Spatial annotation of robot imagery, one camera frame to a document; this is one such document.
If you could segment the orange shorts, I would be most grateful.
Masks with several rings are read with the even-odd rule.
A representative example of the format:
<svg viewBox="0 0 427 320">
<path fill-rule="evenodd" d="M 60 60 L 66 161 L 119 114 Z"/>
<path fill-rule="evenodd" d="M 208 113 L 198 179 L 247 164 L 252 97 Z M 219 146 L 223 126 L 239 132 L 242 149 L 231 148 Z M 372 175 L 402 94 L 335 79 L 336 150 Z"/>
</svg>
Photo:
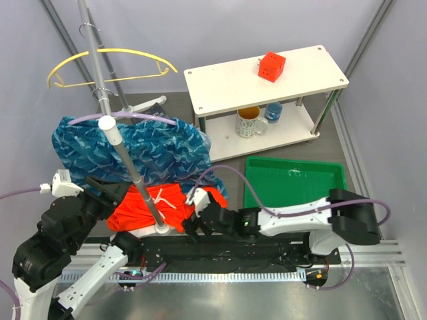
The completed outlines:
<svg viewBox="0 0 427 320">
<path fill-rule="evenodd" d="M 148 187 L 153 202 L 162 219 L 179 233 L 183 233 L 182 222 L 194 212 L 193 205 L 187 205 L 186 195 L 177 183 Z M 133 231 L 155 224 L 155 220 L 140 195 L 132 185 L 121 204 L 107 219 L 112 231 Z"/>
</svg>

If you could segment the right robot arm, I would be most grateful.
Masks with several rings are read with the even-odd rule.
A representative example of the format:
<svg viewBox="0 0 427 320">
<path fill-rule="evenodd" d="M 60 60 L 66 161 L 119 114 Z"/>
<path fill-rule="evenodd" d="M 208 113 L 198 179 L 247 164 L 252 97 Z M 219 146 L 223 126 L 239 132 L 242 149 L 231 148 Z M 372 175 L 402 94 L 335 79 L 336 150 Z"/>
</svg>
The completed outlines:
<svg viewBox="0 0 427 320">
<path fill-rule="evenodd" d="M 308 234 L 301 254 L 308 263 L 317 263 L 335 248 L 344 245 L 370 246 L 380 242 L 375 200 L 344 189 L 331 189 L 327 197 L 287 207 L 252 207 L 237 211 L 223 208 L 200 188 L 187 196 L 194 212 L 182 222 L 194 242 L 197 232 L 219 233 L 236 241 L 255 241 L 284 233 Z"/>
</svg>

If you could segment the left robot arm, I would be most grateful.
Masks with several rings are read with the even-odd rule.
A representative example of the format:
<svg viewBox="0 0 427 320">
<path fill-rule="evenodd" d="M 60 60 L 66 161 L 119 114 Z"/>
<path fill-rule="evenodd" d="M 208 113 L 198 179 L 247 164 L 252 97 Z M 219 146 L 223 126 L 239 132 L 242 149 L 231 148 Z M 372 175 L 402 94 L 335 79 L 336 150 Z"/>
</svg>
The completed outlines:
<svg viewBox="0 0 427 320">
<path fill-rule="evenodd" d="M 87 177 L 90 190 L 58 195 L 37 223 L 37 232 L 18 246 L 12 265 L 17 293 L 16 319 L 76 319 L 118 269 L 141 261 L 143 244 L 127 231 L 115 234 L 109 247 L 77 282 L 53 295 L 60 276 L 98 221 L 108 219 L 131 184 Z"/>
</svg>

